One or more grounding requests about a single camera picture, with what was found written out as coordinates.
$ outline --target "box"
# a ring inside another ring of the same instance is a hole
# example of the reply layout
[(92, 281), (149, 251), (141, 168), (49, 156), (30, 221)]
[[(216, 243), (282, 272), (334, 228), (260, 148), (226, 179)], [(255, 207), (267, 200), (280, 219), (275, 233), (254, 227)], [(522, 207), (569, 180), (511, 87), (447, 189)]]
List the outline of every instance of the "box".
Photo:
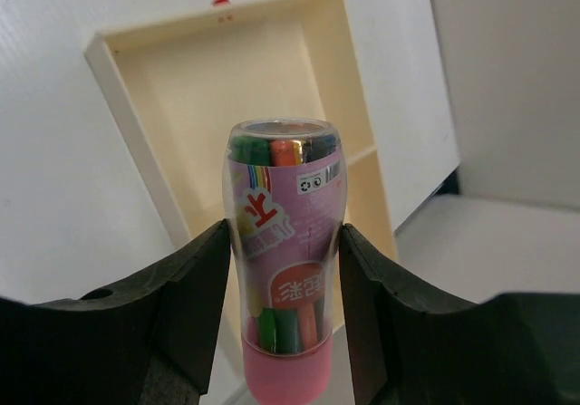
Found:
[[(86, 57), (176, 247), (223, 218), (228, 133), (256, 118), (340, 131), (348, 222), (396, 256), (344, 0), (265, 0), (97, 33)], [(335, 328), (344, 322), (338, 274)], [(239, 336), (231, 268), (224, 305)]]

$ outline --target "pink label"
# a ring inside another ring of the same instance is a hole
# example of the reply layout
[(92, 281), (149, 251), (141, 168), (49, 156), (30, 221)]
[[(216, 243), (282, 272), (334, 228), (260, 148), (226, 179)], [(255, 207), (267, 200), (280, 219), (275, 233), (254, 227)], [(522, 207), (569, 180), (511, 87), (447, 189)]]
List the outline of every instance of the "pink label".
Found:
[(323, 266), (336, 253), (346, 200), (341, 157), (338, 150), (292, 167), (229, 161), (238, 260), (266, 306), (296, 307), (324, 293)]

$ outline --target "rainbow stripe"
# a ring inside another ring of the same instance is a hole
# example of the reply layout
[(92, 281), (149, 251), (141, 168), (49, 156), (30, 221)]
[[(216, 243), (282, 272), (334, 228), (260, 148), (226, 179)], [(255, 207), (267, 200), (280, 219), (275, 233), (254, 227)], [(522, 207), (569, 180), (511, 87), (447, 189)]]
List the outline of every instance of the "rainbow stripe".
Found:
[(250, 187), (252, 189), (264, 188), (268, 192), (272, 192), (270, 170), (268, 167), (255, 167), (254, 165), (248, 165), (247, 172), (250, 176)]

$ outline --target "transparent bottle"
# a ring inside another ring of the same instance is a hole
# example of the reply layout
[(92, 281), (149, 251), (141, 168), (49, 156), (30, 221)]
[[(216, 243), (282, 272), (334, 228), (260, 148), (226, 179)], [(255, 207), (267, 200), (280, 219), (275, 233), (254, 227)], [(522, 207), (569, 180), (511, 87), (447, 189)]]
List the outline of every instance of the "transparent bottle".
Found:
[(223, 195), (246, 381), (262, 404), (306, 404), (327, 386), (346, 189), (341, 141), (330, 123), (261, 120), (232, 129)]

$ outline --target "orange marker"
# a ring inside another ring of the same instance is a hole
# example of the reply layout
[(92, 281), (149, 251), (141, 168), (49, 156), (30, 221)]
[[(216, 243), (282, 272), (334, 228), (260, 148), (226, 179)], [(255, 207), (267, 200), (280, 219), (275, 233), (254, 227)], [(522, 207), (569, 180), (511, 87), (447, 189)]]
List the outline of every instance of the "orange marker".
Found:
[(292, 167), (304, 163), (300, 140), (273, 140), (270, 142), (270, 152), (276, 167)]
[(298, 324), (300, 325), (300, 337), (305, 351), (314, 348), (318, 344), (316, 332), (316, 314), (312, 303), (298, 307)]

